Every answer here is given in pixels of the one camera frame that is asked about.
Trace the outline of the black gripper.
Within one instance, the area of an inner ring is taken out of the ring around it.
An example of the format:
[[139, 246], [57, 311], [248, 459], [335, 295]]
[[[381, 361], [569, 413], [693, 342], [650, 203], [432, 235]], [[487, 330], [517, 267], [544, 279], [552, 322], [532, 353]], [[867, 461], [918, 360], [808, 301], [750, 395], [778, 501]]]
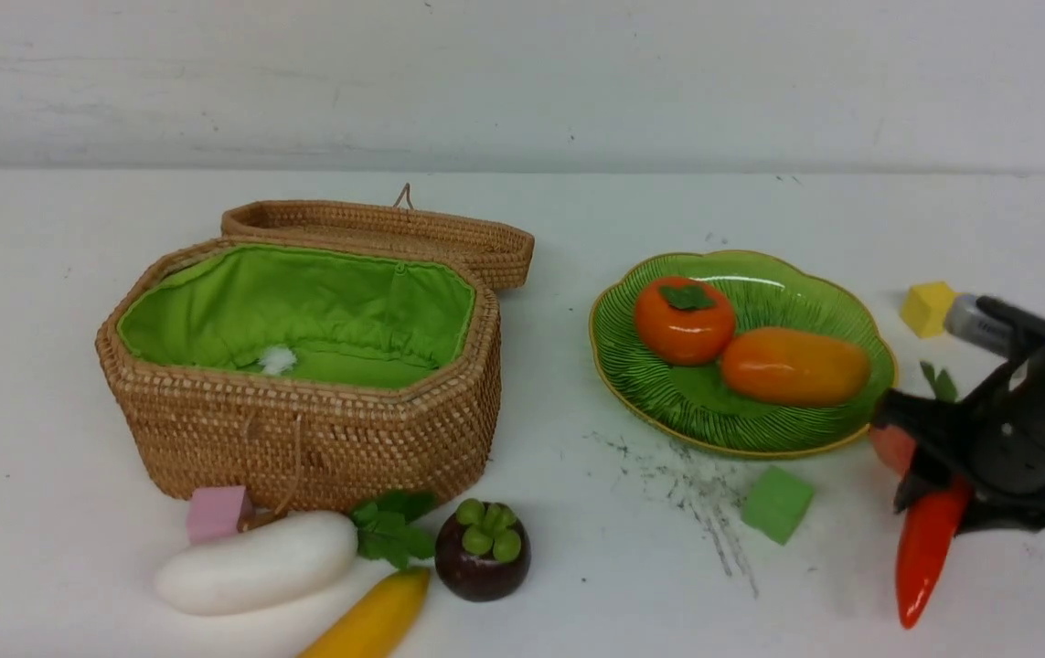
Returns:
[[[979, 296], [977, 307], [1014, 328], [1011, 367], [1027, 363], [1027, 375], [986, 413], [985, 393], [973, 390], [958, 401], [928, 399], [890, 387], [874, 409], [872, 426], [899, 430], [913, 442], [891, 511], [911, 511], [928, 494], [953, 483], [972, 483], [956, 533], [994, 530], [1039, 533], [1045, 528], [1045, 322], [996, 297]], [[966, 465], [966, 450], [970, 446]], [[977, 478], [972, 479], [972, 468]]]

